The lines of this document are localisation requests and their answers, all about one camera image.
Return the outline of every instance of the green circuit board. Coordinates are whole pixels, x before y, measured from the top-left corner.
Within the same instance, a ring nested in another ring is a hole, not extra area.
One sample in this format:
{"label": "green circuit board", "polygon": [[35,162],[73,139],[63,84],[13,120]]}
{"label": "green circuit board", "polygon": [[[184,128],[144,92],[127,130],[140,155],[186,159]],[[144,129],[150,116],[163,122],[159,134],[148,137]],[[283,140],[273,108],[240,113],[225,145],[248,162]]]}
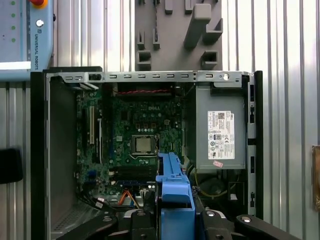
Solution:
{"label": "green circuit board", "polygon": [[158,152],[181,157],[182,107],[169,101],[112,101],[113,165],[155,165]]}
{"label": "green circuit board", "polygon": [[76,95],[77,179],[96,182],[99,194],[118,194],[111,185],[114,167],[155,166],[157,154],[174,152],[182,160],[180,98],[164,101],[103,97],[101,90]]}

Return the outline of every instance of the screw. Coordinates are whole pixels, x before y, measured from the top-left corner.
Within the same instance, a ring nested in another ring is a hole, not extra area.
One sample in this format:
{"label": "screw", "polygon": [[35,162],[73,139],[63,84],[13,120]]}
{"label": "screw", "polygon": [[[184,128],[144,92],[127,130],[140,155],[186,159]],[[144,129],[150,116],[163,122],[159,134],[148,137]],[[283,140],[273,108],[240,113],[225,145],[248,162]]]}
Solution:
{"label": "screw", "polygon": [[38,19],[38,20],[35,22],[35,25],[36,25],[38,28],[41,28],[44,24],[45,24],[45,22],[44,22],[42,19]]}
{"label": "screw", "polygon": [[207,211],[206,214],[209,216],[209,217],[213,217],[215,215],[215,213],[213,211]]}
{"label": "screw", "polygon": [[241,220],[244,221],[245,223],[250,223],[251,222],[251,219],[249,217],[247,217],[247,216],[242,216]]}
{"label": "screw", "polygon": [[223,75],[223,80],[228,81],[229,80],[229,74],[225,73]]}
{"label": "screw", "polygon": [[104,222],[110,222],[112,220],[112,218],[111,217],[109,217],[109,216],[105,216],[104,217],[104,219],[102,220],[102,221],[104,221]]}

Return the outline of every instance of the corrugated metal wall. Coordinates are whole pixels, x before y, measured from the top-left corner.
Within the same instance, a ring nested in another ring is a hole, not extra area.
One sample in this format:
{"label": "corrugated metal wall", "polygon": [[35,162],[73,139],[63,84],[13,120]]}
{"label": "corrugated metal wall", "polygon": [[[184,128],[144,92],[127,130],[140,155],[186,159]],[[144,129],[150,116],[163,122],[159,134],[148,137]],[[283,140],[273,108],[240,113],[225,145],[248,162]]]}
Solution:
{"label": "corrugated metal wall", "polygon": [[0,240],[30,240],[30,88],[0,83],[0,148],[22,150],[24,180],[0,185]]}
{"label": "corrugated metal wall", "polygon": [[[127,38],[134,29],[129,1],[56,0],[55,64],[126,66],[119,61],[134,43]],[[319,135],[319,0],[221,1],[223,69],[264,74],[264,219],[319,239],[311,180],[311,146]],[[0,147],[22,145],[28,173],[29,89],[0,87]],[[25,182],[0,186],[0,240],[20,240],[30,230],[29,180],[27,174]]]}
{"label": "corrugated metal wall", "polygon": [[264,219],[319,239],[312,210],[318,144],[319,0],[223,0],[223,68],[264,74]]}

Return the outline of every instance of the red emergency stop button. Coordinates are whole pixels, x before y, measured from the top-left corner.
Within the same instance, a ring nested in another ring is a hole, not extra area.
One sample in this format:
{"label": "red emergency stop button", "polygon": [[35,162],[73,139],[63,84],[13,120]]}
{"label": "red emergency stop button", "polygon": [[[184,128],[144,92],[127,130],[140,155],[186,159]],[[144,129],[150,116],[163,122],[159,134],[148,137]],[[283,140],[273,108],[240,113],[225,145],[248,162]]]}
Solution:
{"label": "red emergency stop button", "polygon": [[42,9],[47,6],[48,0],[29,0],[35,8]]}

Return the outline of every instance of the blue drive cage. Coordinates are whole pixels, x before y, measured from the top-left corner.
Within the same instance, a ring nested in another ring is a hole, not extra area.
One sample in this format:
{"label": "blue drive cage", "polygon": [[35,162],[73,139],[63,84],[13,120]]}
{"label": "blue drive cage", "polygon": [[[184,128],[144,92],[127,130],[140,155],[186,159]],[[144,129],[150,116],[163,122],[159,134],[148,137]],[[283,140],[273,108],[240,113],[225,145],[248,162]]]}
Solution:
{"label": "blue drive cage", "polygon": [[189,179],[182,173],[180,159],[173,152],[159,153],[158,157],[163,166],[160,167],[163,172],[159,172],[155,179],[162,205],[161,239],[193,240],[196,208]]}
{"label": "blue drive cage", "polygon": [[42,72],[53,51],[53,1],[42,8],[28,0],[0,2],[0,82],[30,80]]}

